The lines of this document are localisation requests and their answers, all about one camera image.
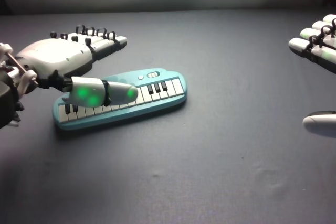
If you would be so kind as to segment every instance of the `black piano key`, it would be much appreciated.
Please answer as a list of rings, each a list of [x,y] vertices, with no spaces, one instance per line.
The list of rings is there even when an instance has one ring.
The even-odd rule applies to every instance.
[[[160,92],[161,92],[160,87],[159,87],[159,84],[154,83],[154,87],[155,87],[155,91],[156,91],[157,93],[160,93]]]
[[[152,85],[147,85],[147,88],[148,88],[148,93],[149,94],[154,94],[154,91],[152,89]]]
[[[70,114],[70,104],[65,104],[65,113]]]
[[[166,83],[164,81],[161,82],[161,85],[162,85],[163,91],[167,91],[168,90],[167,85],[166,85]]]
[[[74,112],[78,112],[78,106],[73,105],[73,106],[72,106],[72,109],[74,110]]]

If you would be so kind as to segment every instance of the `toy piano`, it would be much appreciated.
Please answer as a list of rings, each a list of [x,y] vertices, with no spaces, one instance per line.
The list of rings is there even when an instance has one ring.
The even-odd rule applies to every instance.
[[[136,101],[122,104],[84,108],[65,104],[58,98],[53,106],[57,126],[63,130],[77,130],[101,124],[129,119],[178,105],[187,98],[187,83],[174,71],[162,68],[121,73],[102,80],[131,84],[137,87]]]

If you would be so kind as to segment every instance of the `piano key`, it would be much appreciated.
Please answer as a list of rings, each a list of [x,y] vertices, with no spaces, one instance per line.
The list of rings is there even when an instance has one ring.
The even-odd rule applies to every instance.
[[[122,104],[122,105],[119,105],[119,107],[122,110],[122,109],[126,109],[128,107],[128,105],[127,104]]]
[[[147,85],[147,88],[148,88],[148,93],[152,94],[153,93],[152,85]]]
[[[94,115],[94,109],[93,108],[85,108],[85,114],[86,114],[86,116]]]
[[[142,93],[142,96],[143,96],[143,101],[144,101],[145,103],[152,102],[152,97],[151,97],[151,95],[148,93],[148,88],[147,88],[147,86],[141,87],[141,93]]]
[[[69,121],[73,121],[77,119],[77,113],[73,111],[73,105],[70,105],[70,113],[68,114]]]
[[[135,102],[136,102],[137,105],[144,104],[143,97],[142,97],[142,92],[141,92],[140,88],[138,88],[138,97],[137,97]]]
[[[68,115],[65,113],[65,105],[58,107],[58,116],[60,123],[68,122]]]
[[[99,115],[103,113],[103,107],[99,106],[99,107],[95,107],[93,108],[95,110],[95,115]]]
[[[72,105],[72,106],[74,108],[74,112],[78,112],[78,106],[76,106],[76,105]]]
[[[65,113],[70,114],[70,104],[68,103],[65,104]]]
[[[176,95],[184,94],[184,91],[183,91],[183,88],[182,88],[182,85],[181,85],[181,82],[180,82],[179,78],[172,80],[172,82],[173,82],[173,85],[174,85]]]
[[[153,102],[160,100],[160,94],[157,93],[157,91],[155,90],[154,84],[152,84],[152,89],[154,90],[154,92],[152,94],[152,100],[153,100]]]
[[[103,113],[110,112],[111,111],[111,106],[102,106],[103,107]]]
[[[111,105],[111,111],[119,110],[119,105]]]
[[[164,81],[161,82],[161,86],[162,86],[162,90],[163,91],[167,91],[167,85],[166,85],[166,83]]]
[[[158,83],[154,83],[154,87],[155,87],[155,91],[156,91],[157,93],[160,93],[160,92],[161,92],[161,90],[160,90],[160,87],[159,87],[159,84],[158,84]]]
[[[163,88],[162,88],[161,83],[159,83],[159,87],[160,87],[160,89],[162,90],[162,91],[159,93],[159,94],[160,94],[160,98],[161,98],[161,100],[168,98],[168,93],[167,93],[167,91],[163,91]]]
[[[130,107],[134,107],[134,106],[136,106],[136,102],[134,101],[134,102],[130,102],[129,104],[128,104],[128,107],[130,108]]]
[[[78,107],[77,118],[81,119],[81,118],[85,118],[85,117],[86,117],[85,108],[84,107]]]
[[[166,81],[166,85],[167,85],[167,93],[168,93],[168,96],[169,96],[169,97],[174,97],[174,96],[176,96],[175,89],[174,89],[174,86],[173,86],[172,81]]]

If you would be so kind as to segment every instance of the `gray tabletop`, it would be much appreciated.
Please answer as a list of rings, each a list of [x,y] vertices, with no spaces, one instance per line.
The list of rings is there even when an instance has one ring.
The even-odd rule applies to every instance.
[[[333,110],[336,76],[288,41],[328,11],[200,11],[1,17],[16,52],[51,30],[113,29],[128,45],[87,77],[178,71],[186,104],[144,120],[65,134],[57,90],[25,96],[1,129],[0,223],[336,222],[336,139],[302,127]]]

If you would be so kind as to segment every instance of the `table surface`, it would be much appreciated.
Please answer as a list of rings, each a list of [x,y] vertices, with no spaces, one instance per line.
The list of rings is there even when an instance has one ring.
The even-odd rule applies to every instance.
[[[335,108],[336,76],[288,48],[329,13],[1,17],[15,52],[80,23],[113,29],[128,45],[85,76],[158,67],[189,90],[171,113],[76,134],[53,124],[60,92],[23,97],[20,127],[1,129],[0,223],[335,223],[336,139],[302,119]]]

